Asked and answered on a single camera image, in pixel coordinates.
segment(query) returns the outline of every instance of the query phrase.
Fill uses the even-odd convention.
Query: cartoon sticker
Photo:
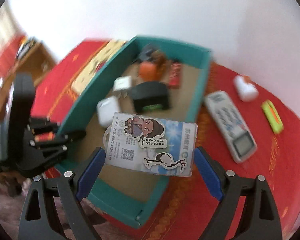
[[[167,140],[162,139],[165,133],[165,126],[155,119],[144,119],[135,115],[125,121],[124,133],[132,136],[133,139],[139,138],[141,148],[161,148],[167,147]]]
[[[175,162],[170,153],[159,153],[154,160],[144,158],[143,163],[148,169],[151,169],[152,165],[161,165],[166,170],[172,170],[179,167],[180,173],[182,173],[187,166],[186,159]]]

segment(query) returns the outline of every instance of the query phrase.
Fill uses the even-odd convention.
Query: white wall
[[[295,0],[10,0],[23,29],[62,59],[86,37],[151,34],[212,48],[300,116],[300,7]]]

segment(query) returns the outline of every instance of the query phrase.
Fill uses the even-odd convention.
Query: remote control
[[[234,161],[242,163],[247,160],[257,150],[257,144],[229,95],[224,91],[216,91],[207,95],[204,101]]]

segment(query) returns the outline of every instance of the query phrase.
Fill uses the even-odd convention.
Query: qr code
[[[123,149],[122,158],[124,160],[133,161],[134,150]]]

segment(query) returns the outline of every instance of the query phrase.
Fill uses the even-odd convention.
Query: teal tray
[[[127,42],[105,65],[96,73],[89,85],[79,96],[64,119],[59,133],[85,129],[96,111],[97,103],[106,97],[111,90],[114,80],[121,76],[126,68],[136,59],[141,49],[152,43],[160,48],[168,58],[177,58],[181,62],[200,69],[195,92],[187,111],[185,122],[195,122],[202,103],[202,96],[206,87],[210,51],[203,47],[173,41],[169,39],[136,36]],[[76,151],[77,145],[69,145],[69,154]],[[69,159],[57,165],[63,174],[73,169],[77,163]],[[167,187],[169,177],[161,176],[151,196],[146,203],[137,201],[120,191],[110,187],[101,179],[97,179],[88,199],[102,211],[133,228],[140,228],[150,217]]]

